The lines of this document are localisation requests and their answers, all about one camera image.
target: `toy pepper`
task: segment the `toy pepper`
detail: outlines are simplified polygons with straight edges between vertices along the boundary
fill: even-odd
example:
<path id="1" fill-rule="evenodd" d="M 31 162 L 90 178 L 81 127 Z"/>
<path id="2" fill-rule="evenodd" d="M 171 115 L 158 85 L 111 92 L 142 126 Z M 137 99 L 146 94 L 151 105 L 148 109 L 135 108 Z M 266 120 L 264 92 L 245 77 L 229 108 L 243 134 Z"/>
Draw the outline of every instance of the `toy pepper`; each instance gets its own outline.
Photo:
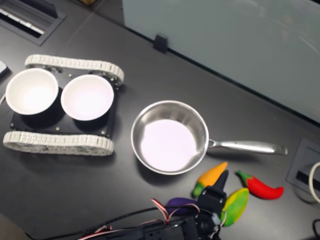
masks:
<path id="1" fill-rule="evenodd" d="M 244 187 L 231 194 L 225 202 L 221 213 L 221 222 L 223 222 L 226 213 L 226 219 L 223 226 L 228 227 L 234 224 L 244 212 L 249 199 L 249 190 Z"/>
<path id="2" fill-rule="evenodd" d="M 256 195 L 259 198 L 273 200 L 280 198 L 284 193 L 283 186 L 272 188 L 265 185 L 263 182 L 259 181 L 254 176 L 243 173 L 240 170 L 237 173 L 242 178 L 245 186 L 249 189 L 250 193 Z"/>
<path id="3" fill-rule="evenodd" d="M 175 197 L 172 198 L 168 201 L 168 203 L 166 204 L 167 206 L 183 206 L 186 204 L 197 204 L 197 202 L 195 200 L 189 199 L 189 198 L 184 198 L 184 197 Z M 171 213 L 173 210 L 175 210 L 176 208 L 167 208 L 166 210 L 168 211 L 168 213 Z M 190 211 L 190 209 L 188 208 L 181 208 L 179 210 L 177 210 L 174 214 L 176 215 L 185 215 Z"/>
<path id="4" fill-rule="evenodd" d="M 195 197 L 198 197 L 203 189 L 205 189 L 207 186 L 214 185 L 220 177 L 220 175 L 226 170 L 227 165 L 228 163 L 225 161 L 202 174 L 196 181 L 192 194 Z"/>

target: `floor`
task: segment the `floor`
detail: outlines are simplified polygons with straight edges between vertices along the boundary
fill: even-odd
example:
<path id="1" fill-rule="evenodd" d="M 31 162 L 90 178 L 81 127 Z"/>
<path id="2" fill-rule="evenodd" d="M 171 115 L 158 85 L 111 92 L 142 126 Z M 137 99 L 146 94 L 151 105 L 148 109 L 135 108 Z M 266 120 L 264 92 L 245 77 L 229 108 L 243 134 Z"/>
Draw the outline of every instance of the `floor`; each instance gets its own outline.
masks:
<path id="1" fill-rule="evenodd" d="M 25 233 L 8 218 L 0 214 L 0 239 L 28 240 Z"/>
<path id="2" fill-rule="evenodd" d="M 76 4 L 82 5 L 77 0 L 72 0 Z M 122 0 L 98 0 L 90 8 L 95 14 L 103 16 L 117 24 L 124 25 Z M 1 240 L 28 240 L 24 232 L 10 221 L 7 217 L 0 214 L 0 239 Z"/>

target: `yellow pepper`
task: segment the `yellow pepper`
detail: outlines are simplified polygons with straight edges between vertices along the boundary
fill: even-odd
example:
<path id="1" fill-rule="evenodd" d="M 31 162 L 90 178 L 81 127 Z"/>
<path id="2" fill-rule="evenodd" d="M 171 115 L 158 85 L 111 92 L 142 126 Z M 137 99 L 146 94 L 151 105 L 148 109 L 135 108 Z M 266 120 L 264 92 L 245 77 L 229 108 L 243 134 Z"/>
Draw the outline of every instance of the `yellow pepper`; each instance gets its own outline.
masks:
<path id="1" fill-rule="evenodd" d="M 225 227 L 231 226 L 238 221 L 247 206 L 248 198 L 249 190 L 246 187 L 239 189 L 228 197 L 223 207 L 223 211 L 226 212 Z M 224 217 L 225 213 L 222 212 L 221 221 L 223 221 Z"/>
<path id="2" fill-rule="evenodd" d="M 202 174 L 196 181 L 192 194 L 197 197 L 201 194 L 202 190 L 207 186 L 212 186 L 216 183 L 220 175 L 226 170 L 228 163 L 225 161 L 218 166 L 210 169 Z"/>

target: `white bowl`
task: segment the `white bowl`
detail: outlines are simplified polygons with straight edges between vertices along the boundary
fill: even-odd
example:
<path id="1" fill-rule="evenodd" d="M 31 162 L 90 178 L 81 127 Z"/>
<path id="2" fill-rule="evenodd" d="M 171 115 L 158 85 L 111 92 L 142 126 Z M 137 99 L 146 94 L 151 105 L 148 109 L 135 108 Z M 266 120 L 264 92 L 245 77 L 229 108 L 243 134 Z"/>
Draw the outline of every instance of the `white bowl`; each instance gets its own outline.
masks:
<path id="1" fill-rule="evenodd" d="M 6 86 L 5 99 L 18 114 L 33 115 L 48 109 L 58 96 L 55 76 L 42 68 L 23 70 Z"/>
<path id="2" fill-rule="evenodd" d="M 114 101 L 111 84 L 101 76 L 78 76 L 62 91 L 61 105 L 75 120 L 90 121 L 104 115 Z"/>

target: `stainless steel saucepan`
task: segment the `stainless steel saucepan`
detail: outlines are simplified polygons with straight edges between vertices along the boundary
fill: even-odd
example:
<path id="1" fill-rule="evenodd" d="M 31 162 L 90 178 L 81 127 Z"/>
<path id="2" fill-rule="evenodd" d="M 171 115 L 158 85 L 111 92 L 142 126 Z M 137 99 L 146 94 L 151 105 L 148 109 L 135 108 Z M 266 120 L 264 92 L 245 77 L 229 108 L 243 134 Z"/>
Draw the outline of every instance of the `stainless steel saucepan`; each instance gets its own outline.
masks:
<path id="1" fill-rule="evenodd" d="M 146 107 L 131 130 L 135 155 L 150 170 L 177 175 L 193 169 L 208 149 L 228 148 L 286 155 L 287 148 L 259 141 L 215 141 L 200 114 L 179 101 L 159 101 Z"/>

